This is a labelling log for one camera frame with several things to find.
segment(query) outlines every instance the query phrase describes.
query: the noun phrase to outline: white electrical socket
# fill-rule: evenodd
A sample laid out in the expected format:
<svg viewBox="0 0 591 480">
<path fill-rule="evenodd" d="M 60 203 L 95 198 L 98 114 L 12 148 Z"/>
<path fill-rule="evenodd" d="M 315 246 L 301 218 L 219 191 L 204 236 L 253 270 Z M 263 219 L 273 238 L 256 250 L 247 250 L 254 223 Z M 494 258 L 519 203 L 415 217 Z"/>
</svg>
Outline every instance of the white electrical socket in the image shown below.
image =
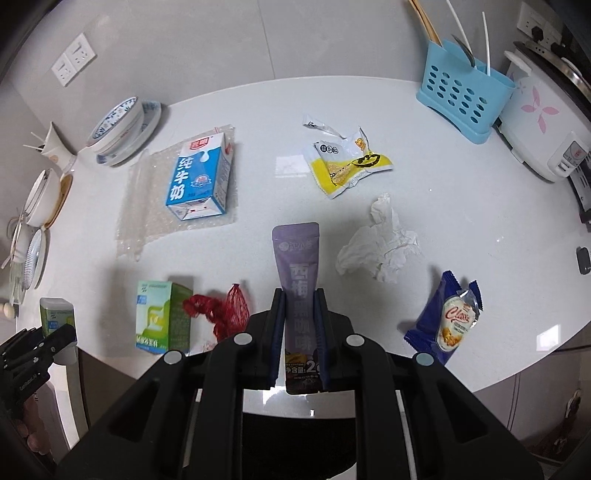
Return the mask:
<svg viewBox="0 0 591 480">
<path fill-rule="evenodd" d="M 53 75 L 55 75 L 60 81 L 62 87 L 65 87 L 68 83 L 70 83 L 72 78 L 74 78 L 74 75 L 76 75 L 76 69 L 74 68 L 74 65 L 72 65 L 72 62 L 70 59 L 68 59 L 68 57 L 66 57 L 66 54 L 64 53 L 62 53 L 53 64 L 51 71 L 53 72 Z"/>
<path fill-rule="evenodd" d="M 540 45 L 543 47 L 549 50 L 552 43 L 560 44 L 561 35 L 558 30 L 528 4 L 521 2 L 517 28 L 527 36 L 533 38 L 531 30 L 534 27 L 540 27 L 544 31 L 544 39 L 540 42 Z"/>
<path fill-rule="evenodd" d="M 96 53 L 90 47 L 85 35 L 81 33 L 70 43 L 64 52 L 74 65 L 77 72 L 81 71 L 88 63 L 96 57 Z"/>
</svg>

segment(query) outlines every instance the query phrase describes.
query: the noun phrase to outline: bubble wrap bag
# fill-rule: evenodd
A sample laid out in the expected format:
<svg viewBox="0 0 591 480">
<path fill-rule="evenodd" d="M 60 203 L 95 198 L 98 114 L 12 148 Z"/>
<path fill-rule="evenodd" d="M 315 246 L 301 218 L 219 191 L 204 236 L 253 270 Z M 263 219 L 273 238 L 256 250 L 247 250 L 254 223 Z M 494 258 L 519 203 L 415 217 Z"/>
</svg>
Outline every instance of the bubble wrap bag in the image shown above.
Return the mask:
<svg viewBox="0 0 591 480">
<path fill-rule="evenodd" d="M 129 169 L 127 190 L 117 223 L 117 257 L 127 255 L 139 261 L 144 245 L 158 238 L 184 230 L 228 225 L 237 220 L 235 165 L 230 171 L 225 214 L 181 221 L 165 205 L 172 171 L 183 144 L 220 132 L 226 134 L 231 144 L 234 143 L 234 127 L 225 125 L 153 154 L 147 149 L 142 152 L 137 163 Z"/>
</svg>

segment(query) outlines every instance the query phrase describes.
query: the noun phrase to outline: red mesh bag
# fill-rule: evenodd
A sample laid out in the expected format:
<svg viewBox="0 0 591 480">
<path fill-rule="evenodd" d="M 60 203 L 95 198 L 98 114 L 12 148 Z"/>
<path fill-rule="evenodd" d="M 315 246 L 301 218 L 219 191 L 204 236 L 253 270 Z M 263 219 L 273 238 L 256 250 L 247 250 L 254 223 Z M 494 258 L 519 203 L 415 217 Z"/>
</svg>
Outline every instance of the red mesh bag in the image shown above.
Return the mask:
<svg viewBox="0 0 591 480">
<path fill-rule="evenodd" d="M 237 283 L 232 286 L 225 300 L 193 295 L 183 302 L 183 308 L 191 317 L 205 315 L 213 323 L 213 334 L 218 342 L 243 332 L 250 317 L 248 305 Z"/>
</svg>

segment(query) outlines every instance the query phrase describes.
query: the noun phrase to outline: blue plastic basket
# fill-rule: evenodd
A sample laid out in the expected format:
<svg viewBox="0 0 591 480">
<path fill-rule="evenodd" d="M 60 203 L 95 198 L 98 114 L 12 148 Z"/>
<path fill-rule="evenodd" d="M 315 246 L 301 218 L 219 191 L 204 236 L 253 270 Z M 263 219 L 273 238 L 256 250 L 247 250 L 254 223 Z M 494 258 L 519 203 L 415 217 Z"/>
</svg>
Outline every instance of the blue plastic basket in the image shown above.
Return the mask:
<svg viewBox="0 0 591 480">
<path fill-rule="evenodd" d="M 449 40 L 443 47 L 429 42 L 423 84 L 417 100 L 433 108 L 471 142 L 486 142 L 491 127 L 511 97 L 515 83 L 476 59 L 476 68 L 463 50 Z"/>
</svg>

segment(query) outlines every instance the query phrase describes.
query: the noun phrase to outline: silver screw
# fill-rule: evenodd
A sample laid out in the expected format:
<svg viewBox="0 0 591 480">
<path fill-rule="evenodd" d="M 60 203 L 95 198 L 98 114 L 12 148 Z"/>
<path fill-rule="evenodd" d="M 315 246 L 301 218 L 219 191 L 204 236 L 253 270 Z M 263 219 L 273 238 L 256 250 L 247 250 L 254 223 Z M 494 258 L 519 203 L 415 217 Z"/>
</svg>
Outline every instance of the silver screw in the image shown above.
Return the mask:
<svg viewBox="0 0 591 480">
<path fill-rule="evenodd" d="M 347 345 L 362 346 L 364 343 L 365 339 L 361 335 L 349 335 L 347 337 Z"/>
<path fill-rule="evenodd" d="M 234 337 L 234 343 L 237 345 L 248 345 L 252 342 L 252 335 L 250 333 L 242 332 Z"/>
<path fill-rule="evenodd" d="M 423 352 L 417 355 L 417 363 L 419 365 L 422 365 L 424 367 L 430 367 L 431 365 L 433 365 L 434 362 L 435 360 L 428 353 Z"/>
<path fill-rule="evenodd" d="M 164 354 L 164 361 L 166 363 L 168 363 L 169 365 L 177 364 L 182 359 L 183 359 L 183 354 L 181 352 L 176 351 L 176 350 L 173 350 L 171 352 L 166 352 Z"/>
</svg>

